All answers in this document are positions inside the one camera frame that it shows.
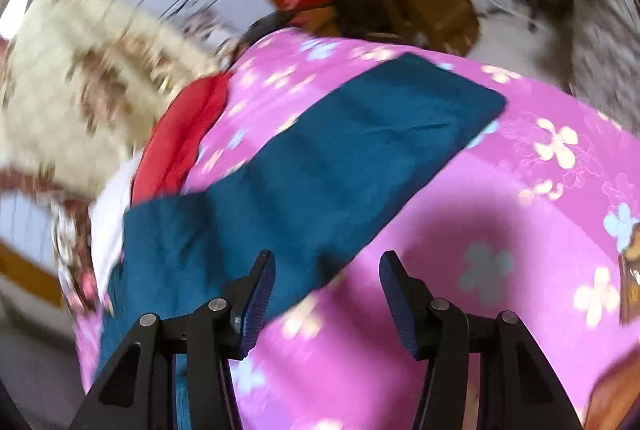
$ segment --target pink bed sheet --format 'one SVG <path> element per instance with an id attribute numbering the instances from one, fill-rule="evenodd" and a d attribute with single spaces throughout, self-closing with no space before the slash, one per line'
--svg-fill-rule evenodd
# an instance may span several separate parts
<path id="1" fill-rule="evenodd" d="M 501 92 L 507 109 L 340 275 L 265 327 L 249 357 L 233 364 L 247 430 L 410 428 L 424 364 L 400 346 L 386 307 L 378 281 L 385 250 L 466 312 L 516 311 L 578 411 L 597 376 L 638 342 L 637 324 L 618 324 L 617 254 L 640 218 L 640 144 L 519 74 L 417 48 L 277 32 L 236 64 L 228 107 L 184 191 L 235 171 L 317 100 L 404 52 Z M 99 318 L 78 326 L 85 387 L 99 326 Z"/>

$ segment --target cable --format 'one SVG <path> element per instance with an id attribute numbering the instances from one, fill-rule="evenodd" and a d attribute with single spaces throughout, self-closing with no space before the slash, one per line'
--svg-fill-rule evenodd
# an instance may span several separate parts
<path id="1" fill-rule="evenodd" d="M 517 17 L 517 18 L 521 18 L 523 20 L 525 20 L 527 22 L 527 24 L 529 23 L 533 23 L 535 24 L 539 29 L 543 29 L 544 31 L 550 31 L 550 29 L 548 28 L 548 26 L 544 25 L 543 23 L 539 22 L 538 20 L 532 20 L 531 18 L 529 18 L 527 15 L 525 15 L 524 13 L 520 13 L 514 9 L 510 9 L 506 6 L 503 6 L 502 4 L 500 4 L 499 2 L 496 2 L 495 0 L 488 0 L 489 2 L 491 2 L 495 7 L 503 10 L 504 12 L 510 14 L 511 16 Z"/>

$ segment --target beige curtain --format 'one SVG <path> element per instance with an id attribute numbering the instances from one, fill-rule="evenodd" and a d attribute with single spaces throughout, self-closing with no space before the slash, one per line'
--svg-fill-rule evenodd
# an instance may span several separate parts
<path id="1" fill-rule="evenodd" d="M 95 197 L 217 58 L 121 0 L 34 0 L 0 79 L 0 153 Z"/>

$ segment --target black object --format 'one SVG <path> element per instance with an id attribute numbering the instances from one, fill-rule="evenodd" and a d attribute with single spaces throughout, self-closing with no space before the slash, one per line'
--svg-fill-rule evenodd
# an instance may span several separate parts
<path id="1" fill-rule="evenodd" d="M 187 355 L 193 430 L 242 430 L 228 360 L 255 346 L 275 280 L 262 251 L 248 276 L 191 315 L 140 317 L 107 362 L 70 430 L 174 430 L 174 357 Z M 398 335 L 429 360 L 412 430 L 462 428 L 468 354 L 482 356 L 479 430 L 580 430 L 560 381 L 517 315 L 464 314 L 407 275 L 398 256 L 380 259 L 380 282 Z M 2 430 L 28 428 L 0 382 Z"/>
<path id="2" fill-rule="evenodd" d="M 511 311 L 495 320 L 464 314 L 407 275 L 398 256 L 380 259 L 380 282 L 402 345 L 429 360 L 412 430 L 460 430 L 468 354 L 481 355 L 478 430 L 580 430 L 562 384 Z"/>

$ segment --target red folded garment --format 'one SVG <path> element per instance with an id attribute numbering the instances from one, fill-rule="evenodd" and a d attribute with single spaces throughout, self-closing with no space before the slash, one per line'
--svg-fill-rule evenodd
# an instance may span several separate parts
<path id="1" fill-rule="evenodd" d="M 230 73 L 196 80 L 174 99 L 151 134 L 133 179 L 131 205 L 179 194 L 198 158 L 200 141 L 228 100 Z"/>

